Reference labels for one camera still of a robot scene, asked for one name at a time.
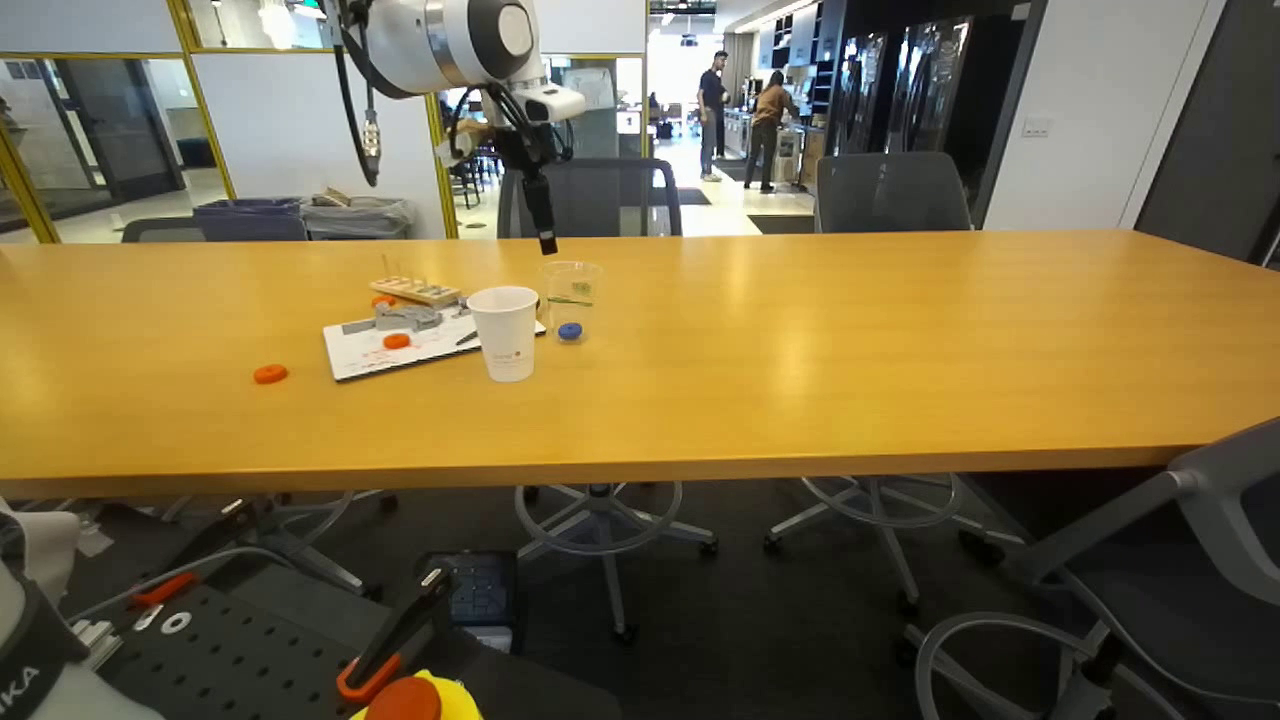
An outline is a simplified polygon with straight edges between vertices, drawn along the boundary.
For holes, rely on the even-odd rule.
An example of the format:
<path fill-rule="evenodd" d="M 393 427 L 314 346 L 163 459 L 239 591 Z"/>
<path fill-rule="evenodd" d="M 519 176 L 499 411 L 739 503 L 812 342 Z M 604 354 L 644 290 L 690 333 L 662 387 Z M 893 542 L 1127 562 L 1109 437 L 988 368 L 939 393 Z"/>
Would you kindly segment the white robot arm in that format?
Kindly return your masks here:
<path fill-rule="evenodd" d="M 359 176 L 380 180 L 378 95 L 484 93 L 497 110 L 491 147 L 519 173 L 535 245 L 557 257 L 546 167 L 564 153 L 557 119 L 586 118 L 590 100 L 542 73 L 533 0 L 322 0 L 322 7 Z"/>

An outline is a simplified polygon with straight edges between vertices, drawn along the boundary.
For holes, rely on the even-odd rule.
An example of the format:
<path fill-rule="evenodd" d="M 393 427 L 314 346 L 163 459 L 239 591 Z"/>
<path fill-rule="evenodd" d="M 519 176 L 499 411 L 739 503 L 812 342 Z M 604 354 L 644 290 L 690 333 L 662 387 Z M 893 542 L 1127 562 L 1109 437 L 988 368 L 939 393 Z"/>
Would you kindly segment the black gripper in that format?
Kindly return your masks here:
<path fill-rule="evenodd" d="M 497 153 L 508 167 L 546 173 L 568 156 L 564 125 L 581 119 L 590 100 L 551 81 L 471 84 L 453 103 L 453 163 Z M 529 192 L 542 257 L 557 257 L 551 192 Z"/>

